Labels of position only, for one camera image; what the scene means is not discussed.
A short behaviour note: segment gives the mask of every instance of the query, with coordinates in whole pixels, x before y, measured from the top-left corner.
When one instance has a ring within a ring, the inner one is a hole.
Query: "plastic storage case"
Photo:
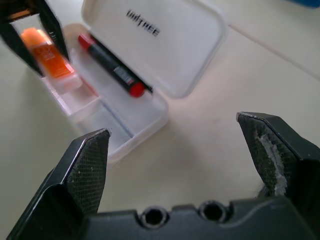
[[[42,81],[80,134],[111,131],[108,162],[113,164],[167,123],[168,104],[158,90],[176,99],[190,94],[224,41],[227,25],[215,6],[201,0],[85,0],[82,17],[88,27],[70,24],[63,32],[85,84],[59,95],[46,78]],[[123,90],[78,43],[86,32],[153,86],[153,94],[133,98]]]

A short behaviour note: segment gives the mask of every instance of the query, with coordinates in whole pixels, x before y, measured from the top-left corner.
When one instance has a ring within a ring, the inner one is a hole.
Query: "orange object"
[[[54,80],[52,84],[57,90],[60,90],[59,92],[68,92],[82,85],[82,81],[73,67],[59,53],[42,30],[27,28],[21,34],[21,39],[38,61],[46,76]]]

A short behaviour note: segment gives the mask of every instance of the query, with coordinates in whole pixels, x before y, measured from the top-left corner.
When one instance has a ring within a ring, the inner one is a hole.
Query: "blue object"
[[[295,2],[298,2],[302,5],[311,7],[311,8],[318,8],[320,7],[320,0],[293,0]]]

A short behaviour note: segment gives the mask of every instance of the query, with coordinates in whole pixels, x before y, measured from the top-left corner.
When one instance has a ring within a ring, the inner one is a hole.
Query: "red and black marker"
[[[87,34],[81,34],[78,38],[80,45],[96,60],[120,85],[135,98],[141,97],[146,88],[128,71],[121,66],[116,58],[96,44],[96,41]]]

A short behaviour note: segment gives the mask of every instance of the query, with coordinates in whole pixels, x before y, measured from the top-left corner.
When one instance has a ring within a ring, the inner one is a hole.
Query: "table surface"
[[[262,185],[240,111],[282,117],[320,146],[320,9],[287,0],[208,0],[229,35],[190,96],[167,99],[169,123],[108,169],[100,211],[250,198]],[[49,0],[62,25],[82,0]],[[35,17],[18,29],[39,26]],[[0,44],[0,239],[76,137],[26,65]]]

